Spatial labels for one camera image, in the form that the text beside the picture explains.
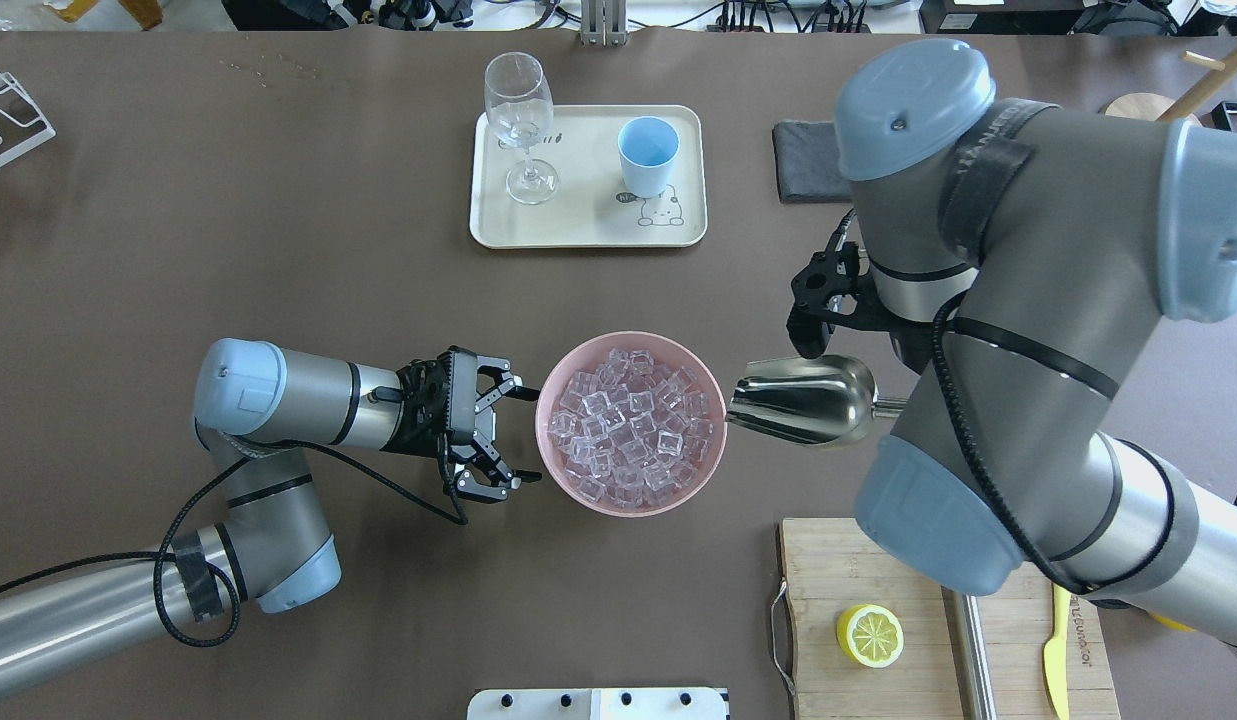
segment yellow knife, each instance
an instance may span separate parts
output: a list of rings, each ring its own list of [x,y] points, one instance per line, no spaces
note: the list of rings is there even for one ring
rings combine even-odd
[[[1071,720],[1068,710],[1068,614],[1071,593],[1053,585],[1053,635],[1044,642],[1044,687],[1049,690],[1053,711],[1060,720]]]

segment brown tabletop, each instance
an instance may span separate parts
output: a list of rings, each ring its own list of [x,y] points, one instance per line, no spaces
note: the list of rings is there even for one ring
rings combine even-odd
[[[779,204],[769,129],[830,118],[854,69],[907,40],[656,28],[583,49],[567,31],[0,35],[0,68],[59,132],[0,169],[0,581],[158,541],[214,474],[189,418],[220,336],[383,367],[456,343],[512,359],[528,384],[615,329],[682,341],[726,388],[746,361],[790,355],[788,280],[845,208]],[[1232,46],[971,42],[1002,96],[1092,110],[1126,92],[1180,94],[1202,72],[1181,49]],[[704,240],[473,241],[481,69],[506,49],[539,56],[562,104],[696,110]],[[910,392],[882,336],[841,332],[833,350],[863,359],[886,393]],[[541,468],[529,407],[506,405],[500,448]],[[734,428],[708,487],[651,520],[606,518],[546,480],[470,506],[458,528],[315,456],[343,563],[334,593],[280,616],[249,605],[221,648],[147,642],[0,703],[0,718],[439,720],[463,718],[481,688],[668,684],[726,687],[735,718],[785,718],[764,621],[777,523],[849,515],[887,429],[805,452]],[[1237,315],[1165,323],[1106,429],[1230,497]],[[439,495],[429,461],[357,456]],[[187,527],[223,513],[214,497]],[[1237,718],[1237,661],[1221,643],[1141,611],[1103,612],[1103,630],[1126,718]]]

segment folded gray towel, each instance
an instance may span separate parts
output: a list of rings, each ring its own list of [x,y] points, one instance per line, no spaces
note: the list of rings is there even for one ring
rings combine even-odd
[[[833,122],[782,120],[774,125],[778,197],[783,202],[849,202]]]

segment wooden cutting board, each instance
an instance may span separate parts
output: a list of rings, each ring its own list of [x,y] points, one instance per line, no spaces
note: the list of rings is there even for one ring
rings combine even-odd
[[[782,521],[779,544],[790,610],[795,720],[962,720],[943,591],[894,560],[854,520]],[[836,617],[877,602],[902,622],[905,649],[882,671],[857,666],[839,648]],[[1001,591],[978,599],[999,718],[1054,718],[1044,689],[1042,648],[1053,632],[1051,584],[1022,567]],[[1119,720],[1098,611],[1071,600],[1068,688],[1074,720]]]

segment light blue cup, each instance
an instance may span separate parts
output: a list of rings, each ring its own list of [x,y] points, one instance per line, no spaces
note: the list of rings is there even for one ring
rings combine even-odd
[[[662,118],[636,118],[618,131],[622,182],[637,197],[658,197],[672,181],[682,136]]]

